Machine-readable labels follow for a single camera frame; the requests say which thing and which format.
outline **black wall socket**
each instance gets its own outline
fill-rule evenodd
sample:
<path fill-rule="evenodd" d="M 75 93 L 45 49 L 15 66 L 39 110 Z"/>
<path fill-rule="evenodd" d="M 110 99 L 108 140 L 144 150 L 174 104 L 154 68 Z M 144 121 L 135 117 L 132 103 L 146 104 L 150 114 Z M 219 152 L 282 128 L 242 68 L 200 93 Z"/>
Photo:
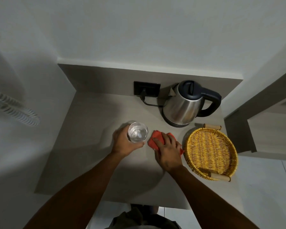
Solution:
<path fill-rule="evenodd" d="M 133 82 L 133 94 L 135 96 L 140 96 L 141 92 L 145 88 L 146 96 L 158 97 L 159 92 L 160 92 L 160 86 L 161 84 L 134 81 Z"/>

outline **black cable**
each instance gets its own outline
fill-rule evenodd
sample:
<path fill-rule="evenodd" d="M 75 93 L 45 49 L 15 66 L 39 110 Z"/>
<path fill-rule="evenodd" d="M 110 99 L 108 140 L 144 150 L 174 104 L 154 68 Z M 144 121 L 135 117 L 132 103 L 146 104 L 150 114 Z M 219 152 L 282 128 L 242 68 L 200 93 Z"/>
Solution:
<path fill-rule="evenodd" d="M 141 96 L 141 100 L 143 101 L 143 103 L 146 104 L 146 105 L 148 105 L 148 106 L 163 107 L 163 105 L 148 104 L 148 103 L 145 102 L 145 96 L 146 96 L 145 88 L 144 88 L 143 91 L 141 92 L 140 96 Z"/>

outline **kettle base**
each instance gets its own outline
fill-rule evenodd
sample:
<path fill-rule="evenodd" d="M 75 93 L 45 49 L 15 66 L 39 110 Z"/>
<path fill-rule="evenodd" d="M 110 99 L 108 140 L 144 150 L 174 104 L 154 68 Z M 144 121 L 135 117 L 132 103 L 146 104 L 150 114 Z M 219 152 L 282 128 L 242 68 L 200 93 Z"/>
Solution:
<path fill-rule="evenodd" d="M 176 124 L 174 122 L 171 122 L 169 119 L 166 118 L 164 112 L 163 112 L 163 109 L 162 109 L 162 117 L 163 119 L 165 120 L 166 123 L 168 123 L 170 126 L 173 126 L 173 127 L 176 127 L 176 128 L 183 128 L 185 126 L 188 126 L 190 123 L 186 124 L 186 125 L 179 125 L 179 124 Z"/>

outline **person's left arm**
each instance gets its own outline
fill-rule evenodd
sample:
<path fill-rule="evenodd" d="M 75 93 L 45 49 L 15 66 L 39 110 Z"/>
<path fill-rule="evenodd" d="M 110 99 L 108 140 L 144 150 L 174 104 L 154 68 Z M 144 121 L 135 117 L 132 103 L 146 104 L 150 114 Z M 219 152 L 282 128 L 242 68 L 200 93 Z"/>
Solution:
<path fill-rule="evenodd" d="M 24 229 L 85 229 L 97 208 L 108 182 L 120 161 L 144 142 L 127 138 L 129 125 L 115 131 L 112 151 L 94 168 L 76 178 L 51 197 L 30 219 Z"/>

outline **kettle lid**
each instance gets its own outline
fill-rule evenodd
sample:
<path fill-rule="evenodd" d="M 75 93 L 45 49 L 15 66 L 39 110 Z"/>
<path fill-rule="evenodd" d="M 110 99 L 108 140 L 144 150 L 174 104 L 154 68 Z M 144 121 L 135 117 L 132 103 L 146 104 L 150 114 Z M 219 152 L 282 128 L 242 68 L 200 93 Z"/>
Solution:
<path fill-rule="evenodd" d="M 202 89 L 202 86 L 193 80 L 185 80 L 178 85 L 178 92 L 183 98 L 188 100 L 200 99 L 202 97 Z"/>

